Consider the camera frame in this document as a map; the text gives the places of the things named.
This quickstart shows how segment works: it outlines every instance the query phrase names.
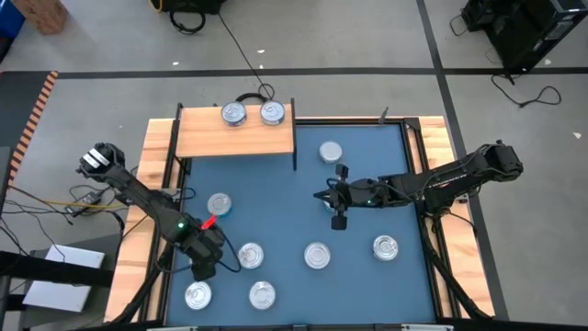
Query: blue tabletop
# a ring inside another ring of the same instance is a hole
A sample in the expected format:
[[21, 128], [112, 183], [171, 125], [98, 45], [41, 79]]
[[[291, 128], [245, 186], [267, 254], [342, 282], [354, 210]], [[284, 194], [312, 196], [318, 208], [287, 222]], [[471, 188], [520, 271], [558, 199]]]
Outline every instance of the blue tabletop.
[[[352, 209], [346, 231], [331, 230], [331, 216], [312, 194], [327, 189], [334, 165], [325, 164], [319, 147], [325, 141], [343, 147], [340, 163], [349, 166], [349, 181], [408, 171], [398, 126], [298, 127], [298, 171], [291, 155], [224, 156], [193, 160], [188, 186], [197, 196], [186, 201], [185, 211], [207, 219], [208, 198], [217, 192], [232, 198], [232, 211], [219, 220], [235, 249], [249, 242], [260, 244], [265, 259], [260, 268], [234, 274], [217, 265], [207, 280], [212, 300], [193, 311], [184, 292], [191, 272], [172, 277], [168, 302], [169, 326], [180, 325], [290, 325], [392, 324], [434, 322], [432, 297], [413, 205], [388, 209]], [[378, 261], [372, 243], [391, 235], [399, 255]], [[322, 270], [309, 268], [304, 249], [325, 243], [331, 261]], [[238, 263], [224, 246], [223, 261]], [[177, 254], [175, 268], [187, 265]], [[258, 311], [249, 303], [249, 290], [259, 280], [276, 289], [275, 304]]]

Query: red tag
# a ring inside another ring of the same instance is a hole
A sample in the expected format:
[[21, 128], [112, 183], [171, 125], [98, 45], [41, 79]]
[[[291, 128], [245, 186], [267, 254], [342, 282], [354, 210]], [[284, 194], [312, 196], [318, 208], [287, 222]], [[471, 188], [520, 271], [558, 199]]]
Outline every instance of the red tag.
[[209, 229], [214, 223], [217, 221], [217, 217], [212, 215], [210, 216], [209, 220], [202, 224], [202, 230]]

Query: concrete floor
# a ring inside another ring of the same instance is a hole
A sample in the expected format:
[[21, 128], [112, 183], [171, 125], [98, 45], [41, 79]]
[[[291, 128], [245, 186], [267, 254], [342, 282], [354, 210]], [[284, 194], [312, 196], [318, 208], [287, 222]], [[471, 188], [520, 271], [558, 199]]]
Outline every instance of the concrete floor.
[[[41, 36], [26, 25], [2, 71], [62, 72], [245, 69], [246, 64], [217, 17], [197, 36], [178, 34], [166, 15], [145, 0], [62, 0], [71, 13], [66, 30]], [[445, 67], [493, 67], [480, 33], [454, 37], [448, 20], [466, 0], [425, 0]], [[432, 68], [416, 0], [229, 1], [223, 17], [254, 66], [265, 68]], [[547, 58], [550, 67], [588, 66], [588, 22], [584, 21]], [[269, 76], [277, 99], [295, 97], [301, 116], [446, 115], [436, 77], [431, 75]], [[459, 127], [468, 150], [504, 139], [525, 163], [513, 183], [488, 184], [481, 204], [511, 320], [588, 325], [588, 288], [581, 235], [587, 228], [588, 76], [529, 75], [508, 86], [515, 98], [535, 97], [557, 87], [560, 106], [523, 109], [506, 100], [489, 76], [448, 76]], [[95, 142], [115, 143], [127, 165], [139, 160], [146, 123], [168, 118], [175, 103], [189, 107], [222, 104], [255, 91], [252, 77], [60, 79], [28, 149], [15, 185], [46, 198], [69, 199], [67, 189], [87, 183], [74, 169]], [[574, 132], [584, 134], [576, 139]], [[10, 193], [10, 199], [28, 202]], [[27, 249], [49, 242], [34, 220], [4, 216]], [[44, 217], [49, 235], [68, 244], [114, 234], [108, 216]], [[6, 240], [0, 249], [14, 250]], [[4, 330], [14, 329], [14, 315]], [[39, 330], [63, 330], [96, 319], [83, 316]]]

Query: silver can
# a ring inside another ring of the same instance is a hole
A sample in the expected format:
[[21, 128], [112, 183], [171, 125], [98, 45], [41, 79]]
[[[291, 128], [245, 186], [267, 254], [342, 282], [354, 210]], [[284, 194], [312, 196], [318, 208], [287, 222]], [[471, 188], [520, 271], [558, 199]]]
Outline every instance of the silver can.
[[319, 153], [324, 163], [333, 164], [337, 163], [343, 156], [343, 148], [336, 142], [326, 142], [321, 145]]
[[249, 291], [249, 301], [255, 309], [269, 309], [276, 301], [276, 290], [267, 281], [258, 281]]
[[209, 213], [215, 216], [226, 215], [231, 210], [231, 198], [225, 193], [216, 193], [209, 198]]
[[185, 298], [188, 307], [193, 310], [201, 310], [209, 305], [212, 291], [206, 282], [196, 281], [187, 287]]
[[325, 268], [331, 260], [329, 247], [323, 243], [312, 243], [304, 250], [304, 260], [313, 269]]
[[256, 243], [245, 244], [239, 249], [238, 257], [243, 268], [255, 269], [264, 261], [264, 250]]
[[261, 119], [266, 125], [279, 125], [286, 118], [286, 108], [282, 103], [270, 100], [261, 106]]
[[231, 102], [224, 105], [220, 113], [224, 122], [229, 126], [240, 126], [247, 120], [247, 110], [241, 102]]
[[374, 240], [374, 257], [380, 261], [392, 261], [398, 255], [398, 243], [389, 235]]

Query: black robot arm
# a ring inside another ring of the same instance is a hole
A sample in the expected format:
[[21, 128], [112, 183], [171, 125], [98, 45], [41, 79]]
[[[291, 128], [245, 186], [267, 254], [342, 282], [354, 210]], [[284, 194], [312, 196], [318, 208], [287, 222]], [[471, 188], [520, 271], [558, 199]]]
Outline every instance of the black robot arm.
[[145, 187], [125, 169], [125, 156], [110, 143], [97, 143], [80, 159], [76, 170], [86, 178], [107, 183], [153, 218], [163, 239], [192, 259], [195, 280], [216, 274], [215, 264], [222, 257], [224, 236], [218, 225], [204, 229], [202, 221], [178, 211], [170, 196]]
[[349, 207], [385, 208], [418, 203], [429, 216], [445, 214], [453, 201], [488, 181], [505, 182], [523, 173], [523, 164], [515, 150], [501, 141], [484, 144], [465, 157], [421, 174], [363, 178], [347, 183], [349, 169], [337, 165], [338, 178], [327, 179], [328, 189], [313, 196], [326, 201], [336, 211], [331, 226], [344, 230], [345, 211]]

